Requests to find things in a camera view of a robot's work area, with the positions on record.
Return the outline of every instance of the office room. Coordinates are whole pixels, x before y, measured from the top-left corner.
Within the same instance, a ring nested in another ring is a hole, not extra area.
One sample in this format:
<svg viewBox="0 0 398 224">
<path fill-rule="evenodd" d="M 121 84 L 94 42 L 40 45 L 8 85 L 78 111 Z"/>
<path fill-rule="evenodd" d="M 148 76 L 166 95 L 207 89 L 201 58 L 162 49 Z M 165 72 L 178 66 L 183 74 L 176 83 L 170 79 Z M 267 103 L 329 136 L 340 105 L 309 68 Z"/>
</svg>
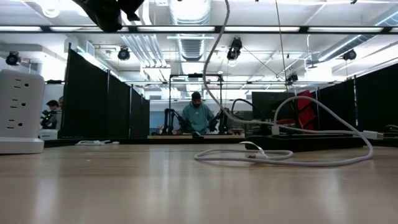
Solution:
<svg viewBox="0 0 398 224">
<path fill-rule="evenodd" d="M 0 223 L 396 223 L 398 1 L 0 1 Z"/>
</svg>

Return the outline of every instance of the wooden table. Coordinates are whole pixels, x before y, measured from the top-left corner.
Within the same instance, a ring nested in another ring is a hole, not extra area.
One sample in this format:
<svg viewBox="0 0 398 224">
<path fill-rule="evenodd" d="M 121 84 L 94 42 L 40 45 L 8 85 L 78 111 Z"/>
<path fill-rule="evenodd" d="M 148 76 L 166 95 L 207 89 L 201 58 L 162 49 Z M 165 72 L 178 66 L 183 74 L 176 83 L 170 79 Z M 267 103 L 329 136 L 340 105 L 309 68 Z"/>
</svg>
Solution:
<svg viewBox="0 0 398 224">
<path fill-rule="evenodd" d="M 398 150 L 336 168 L 204 163 L 239 145 L 72 146 L 0 156 L 2 224 L 397 223 Z M 301 152 L 332 161 L 366 149 Z"/>
</svg>

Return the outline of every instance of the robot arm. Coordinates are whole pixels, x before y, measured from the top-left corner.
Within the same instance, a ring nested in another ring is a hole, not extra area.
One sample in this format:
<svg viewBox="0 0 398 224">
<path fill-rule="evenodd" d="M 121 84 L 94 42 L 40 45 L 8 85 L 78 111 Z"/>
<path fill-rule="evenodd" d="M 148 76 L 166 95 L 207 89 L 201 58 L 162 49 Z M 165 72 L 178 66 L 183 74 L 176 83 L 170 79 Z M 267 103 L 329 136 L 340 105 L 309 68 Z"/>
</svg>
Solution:
<svg viewBox="0 0 398 224">
<path fill-rule="evenodd" d="M 220 125 L 218 126 L 219 134 L 226 134 L 228 132 L 227 120 L 228 117 L 224 114 L 224 111 L 220 110 L 217 115 L 209 121 L 209 130 L 216 131 L 216 125 L 218 121 L 220 121 Z"/>
<path fill-rule="evenodd" d="M 171 114 L 170 121 L 171 124 L 169 125 L 168 123 L 168 117 Z M 189 121 L 183 119 L 174 109 L 165 109 L 164 110 L 164 127 L 162 130 L 162 134 L 172 134 L 172 131 L 174 129 L 173 127 L 173 122 L 174 122 L 174 117 L 178 119 L 178 123 L 180 124 L 180 129 L 184 133 L 189 133 L 191 130 L 191 124 Z"/>
</svg>

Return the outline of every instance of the white power strip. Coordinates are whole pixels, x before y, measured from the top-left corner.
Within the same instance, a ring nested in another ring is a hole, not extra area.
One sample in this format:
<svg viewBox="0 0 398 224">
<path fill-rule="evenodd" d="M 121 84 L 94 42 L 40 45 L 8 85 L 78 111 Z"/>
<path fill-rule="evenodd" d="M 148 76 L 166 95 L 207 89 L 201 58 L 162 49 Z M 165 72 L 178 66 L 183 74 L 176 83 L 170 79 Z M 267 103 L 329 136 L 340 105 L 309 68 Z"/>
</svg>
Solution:
<svg viewBox="0 0 398 224">
<path fill-rule="evenodd" d="M 38 138 L 44 79 L 14 70 L 0 71 L 0 154 L 40 153 Z"/>
</svg>

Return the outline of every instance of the white charging cable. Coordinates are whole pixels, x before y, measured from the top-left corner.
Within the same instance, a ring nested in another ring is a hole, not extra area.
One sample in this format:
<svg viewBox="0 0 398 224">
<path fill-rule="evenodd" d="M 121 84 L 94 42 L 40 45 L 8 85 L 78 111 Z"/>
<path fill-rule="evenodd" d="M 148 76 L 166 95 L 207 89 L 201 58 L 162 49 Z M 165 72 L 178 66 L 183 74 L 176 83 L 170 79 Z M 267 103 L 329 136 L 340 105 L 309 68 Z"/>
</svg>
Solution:
<svg viewBox="0 0 398 224">
<path fill-rule="evenodd" d="M 211 48 L 210 53 L 208 54 L 208 57 L 206 59 L 206 63 L 203 69 L 203 84 L 207 90 L 207 92 L 209 93 L 209 95 L 211 96 L 211 98 L 216 102 L 216 104 L 221 108 L 221 110 L 224 111 L 224 113 L 227 115 L 227 117 L 235 122 L 238 123 L 243 123 L 243 124 L 267 124 L 267 125 L 273 125 L 274 127 L 279 127 L 279 128 L 284 128 L 284 129 L 291 129 L 294 131 L 301 131 L 301 132 L 305 132 L 305 133 L 313 133 L 313 134 L 353 134 L 353 135 L 357 135 L 359 136 L 367 145 L 369 152 L 366 156 L 360 156 L 360 157 L 355 157 L 352 159 L 346 159 L 343 161 L 334 161 L 334 162 L 295 162 L 295 161 L 278 161 L 281 160 L 281 158 L 283 159 L 287 159 L 289 157 L 291 157 L 293 155 L 292 151 L 263 151 L 260 150 L 260 152 L 258 150 L 252 151 L 252 150 L 242 150 L 242 149 L 210 149 L 201 153 L 198 153 L 195 155 L 195 159 L 198 161 L 244 161 L 244 162 L 258 162 L 258 163 L 265 163 L 265 164 L 275 164 L 275 165 L 283 165 L 283 166 L 309 166 L 309 167 L 328 167 L 328 166 L 343 166 L 343 165 L 348 165 L 348 164 L 353 164 L 355 162 L 359 162 L 359 161 L 363 161 L 363 160 L 367 160 L 372 158 L 373 156 L 373 146 L 372 144 L 366 139 L 365 135 L 363 135 L 361 132 L 359 132 L 357 129 L 355 129 L 352 125 L 350 125 L 349 123 L 347 123 L 346 121 L 344 121 L 343 119 L 341 119 L 339 116 L 337 116 L 337 114 L 335 114 L 334 112 L 332 112 L 332 110 L 330 110 L 329 108 L 327 108 L 325 105 L 323 105 L 322 103 L 320 103 L 319 101 L 307 97 L 307 96 L 294 96 L 291 98 L 286 99 L 283 103 L 281 103 L 279 105 L 279 107 L 277 108 L 276 112 L 275 112 L 275 118 L 274 118 L 274 122 L 270 123 L 270 122 L 265 122 L 265 121 L 256 121 L 256 120 L 252 120 L 252 121 L 245 121 L 245 120 L 241 120 L 238 118 L 235 118 L 233 115 L 229 114 L 223 107 L 222 105 L 220 105 L 219 101 L 216 99 L 216 97 L 212 94 L 212 92 L 210 91 L 208 85 L 207 85 L 207 80 L 206 80 L 206 71 L 207 71 L 207 67 L 208 64 L 210 62 L 211 56 L 213 55 L 218 42 L 221 39 L 221 36 L 224 34 L 224 30 L 225 27 L 228 23 L 228 19 L 229 19 L 229 13 L 230 13 L 230 8 L 229 8 L 229 2 L 228 0 L 225 0 L 225 4 L 226 4 L 226 17 L 224 20 L 224 24 L 221 27 L 220 30 L 220 34 L 218 35 L 214 46 Z M 316 104 L 318 104 L 319 106 L 321 106 L 323 109 L 325 109 L 327 112 L 329 112 L 333 117 L 335 117 L 338 121 L 342 122 L 346 127 L 348 127 L 351 131 L 311 131 L 311 130 L 304 130 L 304 129 L 299 129 L 299 128 L 291 128 L 291 127 L 287 127 L 287 126 L 282 126 L 282 125 L 278 125 L 276 124 L 277 121 L 277 115 L 279 114 L 279 111 L 281 109 L 281 107 L 283 105 L 285 105 L 287 102 L 294 100 L 294 99 L 306 99 L 306 100 L 310 100 Z M 367 136 L 377 136 L 374 135 L 373 133 L 369 134 L 369 132 L 366 132 Z M 249 158 L 237 158 L 237 157 L 205 157 L 208 154 L 214 154 L 214 152 L 258 152 L 254 155 L 254 157 L 249 157 Z M 281 152 L 281 153 L 287 153 L 286 156 L 282 156 L 282 157 L 271 157 L 271 156 L 267 156 L 266 153 L 275 153 L 275 152 Z"/>
</svg>

